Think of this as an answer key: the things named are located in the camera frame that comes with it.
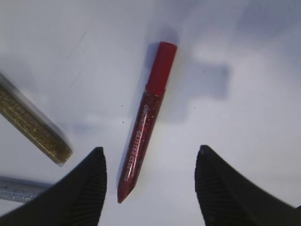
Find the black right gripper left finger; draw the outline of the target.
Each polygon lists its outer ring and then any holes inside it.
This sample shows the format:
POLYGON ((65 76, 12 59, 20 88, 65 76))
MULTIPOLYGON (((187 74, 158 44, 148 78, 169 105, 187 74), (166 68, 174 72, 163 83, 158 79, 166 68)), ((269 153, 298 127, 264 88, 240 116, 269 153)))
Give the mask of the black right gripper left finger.
POLYGON ((2 226, 96 226, 107 191, 106 159, 96 147, 34 200, 1 216, 2 226))

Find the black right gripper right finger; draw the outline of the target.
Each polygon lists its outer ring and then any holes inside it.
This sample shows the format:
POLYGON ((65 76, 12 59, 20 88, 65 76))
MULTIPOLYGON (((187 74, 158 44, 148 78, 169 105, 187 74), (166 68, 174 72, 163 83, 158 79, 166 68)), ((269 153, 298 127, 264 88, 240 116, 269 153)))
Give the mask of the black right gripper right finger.
POLYGON ((264 191, 211 147, 201 145, 195 192, 207 226, 299 226, 301 209, 264 191))

